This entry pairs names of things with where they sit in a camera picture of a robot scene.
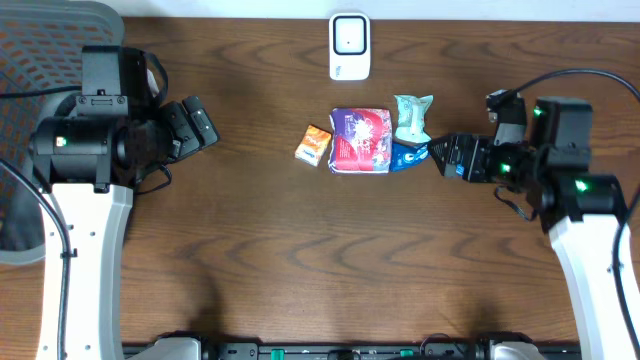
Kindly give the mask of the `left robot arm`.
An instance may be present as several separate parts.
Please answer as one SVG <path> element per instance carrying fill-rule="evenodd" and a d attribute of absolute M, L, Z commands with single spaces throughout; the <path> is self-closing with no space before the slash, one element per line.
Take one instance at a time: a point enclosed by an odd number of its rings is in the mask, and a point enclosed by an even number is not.
<path fill-rule="evenodd" d="M 34 139 L 45 232 L 39 359 L 120 359 L 124 235 L 148 174 L 215 144 L 201 100 L 80 94 Z"/>

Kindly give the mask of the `teal green snack packet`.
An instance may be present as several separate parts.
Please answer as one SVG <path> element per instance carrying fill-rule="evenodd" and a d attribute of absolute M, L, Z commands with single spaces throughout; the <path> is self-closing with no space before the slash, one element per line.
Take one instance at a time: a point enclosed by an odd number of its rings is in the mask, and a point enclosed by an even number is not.
<path fill-rule="evenodd" d="M 395 95 L 394 98 L 398 108 L 395 137 L 413 144 L 428 143 L 431 137 L 425 132 L 425 116 L 434 96 Z"/>

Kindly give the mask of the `small orange snack box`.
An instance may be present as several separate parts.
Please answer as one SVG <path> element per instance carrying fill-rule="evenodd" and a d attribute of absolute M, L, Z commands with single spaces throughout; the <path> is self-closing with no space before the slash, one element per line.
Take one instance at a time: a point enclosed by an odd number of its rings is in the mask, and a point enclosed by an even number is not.
<path fill-rule="evenodd" d="M 332 134 L 314 125 L 309 125 L 294 152 L 294 157 L 311 166 L 317 167 L 322 159 Z"/>

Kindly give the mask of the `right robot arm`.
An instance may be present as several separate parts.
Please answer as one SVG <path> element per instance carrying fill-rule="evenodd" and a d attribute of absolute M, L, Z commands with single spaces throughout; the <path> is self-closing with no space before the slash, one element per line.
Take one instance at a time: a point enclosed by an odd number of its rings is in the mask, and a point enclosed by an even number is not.
<path fill-rule="evenodd" d="M 630 254 L 631 208 L 613 175 L 589 171 L 593 108 L 583 99 L 487 98 L 492 136 L 451 133 L 428 151 L 440 173 L 523 194 L 563 270 L 584 359 L 639 356 L 639 289 Z"/>

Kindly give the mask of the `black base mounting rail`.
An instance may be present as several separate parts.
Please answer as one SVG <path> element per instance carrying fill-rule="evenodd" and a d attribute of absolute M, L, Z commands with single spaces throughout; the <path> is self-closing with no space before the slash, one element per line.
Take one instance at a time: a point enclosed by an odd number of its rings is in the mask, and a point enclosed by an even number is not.
<path fill-rule="evenodd" d="M 383 360 L 425 356 L 427 359 L 485 359 L 477 350 L 474 356 L 463 355 L 463 344 L 431 342 L 419 345 L 338 346 L 338 345 L 258 345 L 255 343 L 221 343 L 206 345 L 204 359 L 212 360 Z"/>

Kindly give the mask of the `red purple snack bag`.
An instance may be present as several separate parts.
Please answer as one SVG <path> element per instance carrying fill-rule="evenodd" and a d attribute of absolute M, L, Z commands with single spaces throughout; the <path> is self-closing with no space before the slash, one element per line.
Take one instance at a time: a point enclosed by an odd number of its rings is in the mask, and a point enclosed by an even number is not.
<path fill-rule="evenodd" d="M 388 109 L 334 108 L 329 170 L 334 174 L 386 174 L 392 148 Z"/>

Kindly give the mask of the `blue Oreo cookie pack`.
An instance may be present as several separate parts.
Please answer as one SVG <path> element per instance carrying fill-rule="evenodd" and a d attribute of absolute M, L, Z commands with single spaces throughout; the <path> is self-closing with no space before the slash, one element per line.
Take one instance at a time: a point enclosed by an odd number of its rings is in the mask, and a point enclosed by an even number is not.
<path fill-rule="evenodd" d="M 392 157 L 389 170 L 400 172 L 421 164 L 429 157 L 427 143 L 417 146 L 408 146 L 394 142 L 392 144 Z"/>

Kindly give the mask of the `grey plastic mesh basket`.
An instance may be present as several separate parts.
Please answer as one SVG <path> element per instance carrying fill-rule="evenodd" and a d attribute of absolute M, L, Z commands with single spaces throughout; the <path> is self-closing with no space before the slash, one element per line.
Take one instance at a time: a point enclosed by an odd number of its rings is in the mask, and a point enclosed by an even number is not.
<path fill-rule="evenodd" d="M 124 22 L 94 1 L 3 1 L 1 3 L 1 92 L 25 93 L 81 84 L 85 45 L 120 45 Z M 1 159 L 29 177 L 31 133 L 53 103 L 64 97 L 1 101 Z M 44 257 L 36 200 L 6 170 L 1 171 L 1 262 L 25 265 Z"/>

